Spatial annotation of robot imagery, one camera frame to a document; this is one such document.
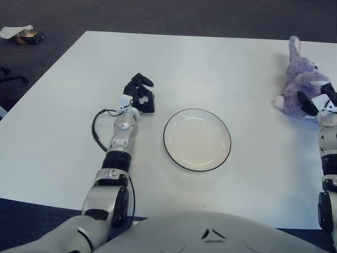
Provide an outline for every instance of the logo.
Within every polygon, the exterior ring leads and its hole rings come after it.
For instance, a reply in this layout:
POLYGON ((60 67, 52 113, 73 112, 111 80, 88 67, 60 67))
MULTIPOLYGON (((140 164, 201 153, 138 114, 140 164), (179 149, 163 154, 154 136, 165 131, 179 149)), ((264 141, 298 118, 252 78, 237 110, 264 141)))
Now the logo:
POLYGON ((204 242, 226 242, 227 238, 212 228, 210 230, 206 229, 204 235, 201 237, 201 240, 204 242))

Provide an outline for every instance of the plush toy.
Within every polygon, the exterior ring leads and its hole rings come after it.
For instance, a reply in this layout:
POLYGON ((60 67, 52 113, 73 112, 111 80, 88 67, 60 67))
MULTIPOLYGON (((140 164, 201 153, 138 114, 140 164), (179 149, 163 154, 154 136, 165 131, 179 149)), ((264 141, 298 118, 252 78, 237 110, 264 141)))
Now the plush toy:
POLYGON ((321 94, 321 86, 329 83, 329 78, 319 73, 317 66, 306 57, 300 55, 301 42, 296 36, 289 39, 290 63, 285 71, 286 88, 282 95, 277 96, 275 105, 288 115, 303 119, 307 113, 301 110, 302 104, 298 91, 303 92, 308 99, 321 94))

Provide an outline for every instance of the chair leg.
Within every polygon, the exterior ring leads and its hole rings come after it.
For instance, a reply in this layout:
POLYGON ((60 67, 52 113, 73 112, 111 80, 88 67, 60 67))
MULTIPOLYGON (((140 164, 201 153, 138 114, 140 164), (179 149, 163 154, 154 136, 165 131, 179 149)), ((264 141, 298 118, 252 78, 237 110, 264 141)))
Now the chair leg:
POLYGON ((6 78, 1 78, 0 79, 0 83, 2 82, 7 82, 7 81, 11 81, 11 80, 16 80, 16 79, 21 79, 21 81, 23 83, 27 83, 28 79, 24 78, 23 76, 15 76, 15 77, 6 77, 6 78))
POLYGON ((0 67, 0 71, 4 72, 6 75, 10 73, 10 70, 7 67, 0 67))
POLYGON ((7 114, 7 111, 0 106, 0 117, 3 118, 7 114))

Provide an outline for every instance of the plate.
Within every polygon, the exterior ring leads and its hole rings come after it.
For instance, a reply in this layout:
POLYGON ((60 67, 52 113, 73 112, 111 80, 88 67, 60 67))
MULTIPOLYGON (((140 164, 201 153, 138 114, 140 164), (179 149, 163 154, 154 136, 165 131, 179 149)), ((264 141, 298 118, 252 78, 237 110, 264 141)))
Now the plate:
POLYGON ((173 115, 164 130, 169 156, 181 167, 209 171, 219 167, 231 151, 231 136, 214 114, 186 109, 173 115))

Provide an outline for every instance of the table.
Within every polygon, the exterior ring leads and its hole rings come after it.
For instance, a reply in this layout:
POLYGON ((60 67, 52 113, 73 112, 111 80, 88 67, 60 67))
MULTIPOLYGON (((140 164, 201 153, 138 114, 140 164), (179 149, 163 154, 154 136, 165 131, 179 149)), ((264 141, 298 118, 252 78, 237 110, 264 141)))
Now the table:
MULTIPOLYGON (((303 42, 302 54, 336 83, 336 44, 303 42)), ((86 32, 0 122, 0 197, 81 209, 105 156, 92 119, 116 108, 141 72, 155 83, 156 111, 138 124, 130 167, 136 216, 207 210, 319 228, 317 124, 273 107, 287 63, 287 41, 86 32), (167 120, 186 108, 214 113, 231 134, 231 153, 213 171, 184 170, 164 149, 167 120)), ((105 145, 113 122, 97 121, 105 145)), ((130 198, 129 214, 132 205, 130 198)))

